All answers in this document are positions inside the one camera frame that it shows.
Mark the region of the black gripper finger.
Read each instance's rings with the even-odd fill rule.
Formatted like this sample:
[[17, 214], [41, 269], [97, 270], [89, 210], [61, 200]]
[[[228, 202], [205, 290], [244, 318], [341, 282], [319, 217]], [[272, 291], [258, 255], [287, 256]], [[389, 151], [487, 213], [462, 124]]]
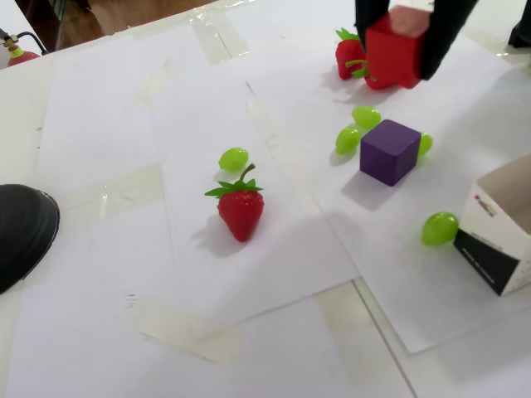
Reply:
[[359, 40], [365, 43], [366, 30], [388, 10], [389, 0], [356, 0], [355, 1], [355, 27]]
[[429, 80], [436, 73], [477, 2], [477, 0], [434, 1], [421, 52], [423, 80]]

